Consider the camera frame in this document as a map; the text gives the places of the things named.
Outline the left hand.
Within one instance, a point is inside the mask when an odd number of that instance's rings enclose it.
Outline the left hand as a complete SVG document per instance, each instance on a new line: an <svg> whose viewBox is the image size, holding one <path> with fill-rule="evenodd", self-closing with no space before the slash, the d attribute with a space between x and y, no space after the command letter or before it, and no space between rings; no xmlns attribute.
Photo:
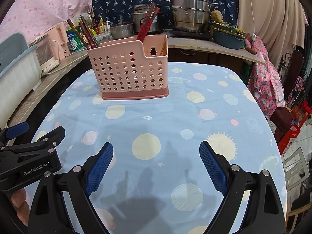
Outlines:
<svg viewBox="0 0 312 234"><path fill-rule="evenodd" d="M11 202L14 205L18 219L28 226L30 215L29 205L27 203L27 193L24 189L20 189L11 195Z"/></svg>

